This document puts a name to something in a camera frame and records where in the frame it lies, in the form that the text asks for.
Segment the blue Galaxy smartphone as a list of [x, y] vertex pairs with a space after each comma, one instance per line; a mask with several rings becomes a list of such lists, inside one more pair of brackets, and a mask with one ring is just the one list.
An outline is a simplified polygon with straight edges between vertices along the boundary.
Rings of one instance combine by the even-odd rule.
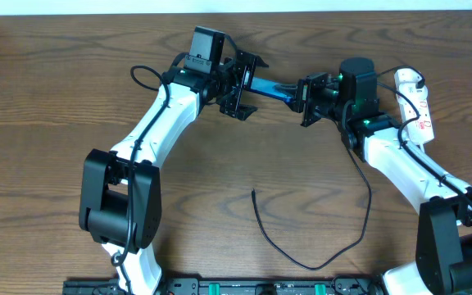
[[294, 99], [293, 94], [280, 89], [279, 83], [268, 79], [254, 77], [247, 90], [285, 103], [291, 103]]

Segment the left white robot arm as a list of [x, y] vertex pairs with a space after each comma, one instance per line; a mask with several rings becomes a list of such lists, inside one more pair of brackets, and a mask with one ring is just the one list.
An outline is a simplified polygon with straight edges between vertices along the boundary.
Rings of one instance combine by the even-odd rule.
[[178, 137], [206, 105], [239, 120], [256, 110], [240, 99], [266, 63], [241, 49], [223, 57], [230, 40], [196, 27], [189, 52], [156, 75], [157, 97], [141, 121], [111, 150], [93, 149], [85, 158], [79, 226], [109, 253], [127, 294], [153, 294], [161, 280], [152, 247], [162, 216], [160, 169]]

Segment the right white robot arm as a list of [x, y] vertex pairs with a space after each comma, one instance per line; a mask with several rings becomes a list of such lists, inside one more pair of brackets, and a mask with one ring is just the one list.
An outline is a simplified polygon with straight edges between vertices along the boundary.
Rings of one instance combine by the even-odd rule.
[[423, 149], [433, 138], [424, 76], [393, 69], [399, 119], [379, 108], [379, 74], [364, 57], [343, 61], [337, 75], [315, 73], [268, 93], [302, 114], [304, 126], [333, 121], [347, 151], [374, 167], [419, 216], [415, 259], [365, 286], [370, 294], [472, 293], [472, 186], [444, 170]]

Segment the white power strip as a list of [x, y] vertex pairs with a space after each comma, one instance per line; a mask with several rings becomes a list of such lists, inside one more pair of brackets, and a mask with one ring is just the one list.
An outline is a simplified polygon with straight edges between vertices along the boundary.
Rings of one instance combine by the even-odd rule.
[[418, 146], [432, 141], [434, 133], [429, 114], [429, 90], [424, 78], [411, 68], [403, 68], [396, 71], [394, 79], [397, 91], [406, 97], [405, 99], [399, 94], [396, 95], [402, 121], [415, 119], [404, 127], [407, 137]]

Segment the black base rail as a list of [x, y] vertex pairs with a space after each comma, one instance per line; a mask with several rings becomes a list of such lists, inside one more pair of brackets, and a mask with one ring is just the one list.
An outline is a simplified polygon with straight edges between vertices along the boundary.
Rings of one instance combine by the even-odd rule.
[[159, 284], [156, 295], [384, 295], [372, 279], [331, 280], [206, 280], [173, 278]]

